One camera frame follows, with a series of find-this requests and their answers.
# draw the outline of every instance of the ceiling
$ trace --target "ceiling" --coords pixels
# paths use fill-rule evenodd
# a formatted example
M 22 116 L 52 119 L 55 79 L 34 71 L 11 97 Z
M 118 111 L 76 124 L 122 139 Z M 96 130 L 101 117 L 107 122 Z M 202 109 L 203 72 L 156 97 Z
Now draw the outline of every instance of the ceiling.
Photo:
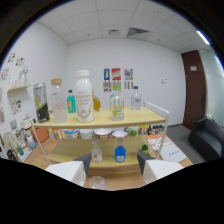
M 76 0 L 63 4 L 37 22 L 47 26 L 69 45 L 83 41 L 127 37 L 130 28 L 150 31 L 144 41 L 179 53 L 210 49 L 197 29 L 176 12 L 147 0 Z M 109 30 L 119 34 L 109 35 Z

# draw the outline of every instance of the shelf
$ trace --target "shelf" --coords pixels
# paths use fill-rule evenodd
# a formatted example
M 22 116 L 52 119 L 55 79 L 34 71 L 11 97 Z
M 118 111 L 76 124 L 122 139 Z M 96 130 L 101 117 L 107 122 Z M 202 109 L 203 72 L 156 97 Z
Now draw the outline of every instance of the shelf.
M 8 92 L 11 92 L 11 91 L 14 91 L 14 90 L 17 90 L 17 89 L 25 89 L 25 88 L 30 87 L 30 86 L 31 85 L 13 87 L 11 89 L 8 89 Z
M 51 129 L 93 129 L 93 128 L 114 128 L 165 123 L 166 120 L 157 113 L 149 110 L 146 107 L 141 107 L 141 110 L 135 111 L 131 107 L 124 108 L 124 120 L 112 121 L 111 111 L 109 108 L 102 108 L 98 112 L 94 112 L 95 120 L 88 123 L 78 122 L 75 114 L 68 114 L 68 120 L 64 123 L 55 123 L 53 114 L 50 115 L 50 121 L 46 123 L 35 123 L 36 128 L 51 128 Z
M 115 161 L 114 150 L 117 147 L 117 139 L 98 139 L 97 144 L 102 149 L 103 161 L 101 163 L 90 162 L 90 167 L 117 167 L 138 164 L 137 152 L 143 144 L 149 144 L 145 136 L 127 137 L 123 139 L 126 149 L 126 159 L 123 163 Z M 56 162 L 69 162 L 91 152 L 92 140 L 90 139 L 63 139 L 48 155 L 48 159 Z

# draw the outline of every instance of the ceiling tile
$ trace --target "ceiling tile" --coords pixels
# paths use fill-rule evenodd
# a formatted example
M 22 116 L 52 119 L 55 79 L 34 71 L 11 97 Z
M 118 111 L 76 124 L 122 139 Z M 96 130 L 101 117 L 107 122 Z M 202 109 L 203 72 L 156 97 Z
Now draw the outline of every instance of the ceiling tile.
M 175 14 L 175 12 L 173 12 L 171 9 L 164 7 L 159 3 L 154 3 L 145 0 L 141 0 L 140 4 L 136 9 L 136 12 L 144 13 L 149 16 L 153 16 L 157 19 L 161 19 L 163 21 L 167 20 L 169 17 Z
M 59 6 L 55 11 L 63 19 L 68 19 L 76 15 L 96 11 L 96 4 L 93 0 L 76 0 Z
M 118 35 L 109 35 L 109 30 L 119 30 Z M 126 38 L 129 27 L 121 27 L 121 26 L 108 26 L 101 27 L 103 38 Z
M 186 33 L 186 35 L 194 41 L 197 45 L 206 45 L 206 43 L 202 40 L 202 38 L 198 35 L 197 32 Z
M 140 0 L 96 0 L 98 10 L 135 11 Z
M 164 46 L 171 48 L 173 50 L 180 50 L 182 48 L 184 48 L 184 46 L 182 46 L 181 44 L 177 43 L 176 41 L 170 41 L 168 43 L 166 43 Z
M 179 36 L 174 40 L 185 47 L 195 45 L 194 41 L 191 40 L 187 35 Z
M 55 24 L 54 26 L 50 27 L 55 33 L 57 33 L 59 36 L 63 36 L 65 34 L 71 33 L 72 30 L 68 27 L 68 25 L 65 22 L 60 22 Z
M 54 11 L 51 11 L 49 13 L 46 13 L 37 21 L 42 23 L 45 26 L 50 27 L 62 21 L 62 18 Z
M 80 41 L 95 40 L 101 38 L 100 27 L 94 27 L 74 32 Z
M 155 30 L 155 32 L 169 38 L 176 38 L 183 34 L 181 31 L 169 25 L 168 23 L 163 23 L 157 30 Z
M 170 38 L 165 37 L 165 36 L 163 36 L 161 34 L 158 34 L 158 33 L 152 33 L 151 36 L 148 39 L 149 42 L 152 42 L 152 43 L 155 43 L 155 44 L 160 44 L 160 45 L 164 45 L 170 40 L 171 40 Z
M 98 27 L 100 25 L 97 12 L 90 12 L 74 16 L 65 21 L 73 31 Z
M 153 31 L 162 23 L 163 21 L 153 18 L 151 16 L 135 13 L 130 26 L 133 28 Z
M 74 33 L 66 34 L 65 36 L 61 37 L 64 39 L 68 44 L 76 44 L 79 42 L 79 39 L 75 36 Z
M 190 22 L 188 22 L 183 17 L 180 17 L 179 15 L 172 16 L 166 22 L 169 23 L 170 25 L 176 27 L 183 33 L 196 31 L 196 28 L 193 25 L 191 25 Z
M 101 26 L 129 26 L 133 12 L 128 11 L 99 11 Z

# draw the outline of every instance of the door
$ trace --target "door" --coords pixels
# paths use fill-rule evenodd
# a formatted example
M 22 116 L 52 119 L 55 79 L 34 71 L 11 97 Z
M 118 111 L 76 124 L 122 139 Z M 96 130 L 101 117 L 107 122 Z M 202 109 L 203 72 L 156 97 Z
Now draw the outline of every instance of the door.
M 191 130 L 194 121 L 205 116 L 205 73 L 197 50 L 183 53 L 182 59 L 186 76 L 186 105 L 183 125 Z

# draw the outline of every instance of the air vent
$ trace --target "air vent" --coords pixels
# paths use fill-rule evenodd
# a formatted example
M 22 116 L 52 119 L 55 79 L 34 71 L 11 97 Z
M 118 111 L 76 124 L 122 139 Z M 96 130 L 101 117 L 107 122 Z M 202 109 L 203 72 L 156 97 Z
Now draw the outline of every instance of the air vent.
M 109 30 L 109 35 L 118 35 L 119 30 Z
M 130 28 L 128 31 L 127 38 L 136 39 L 136 40 L 148 40 L 150 34 L 151 32 L 148 30 Z

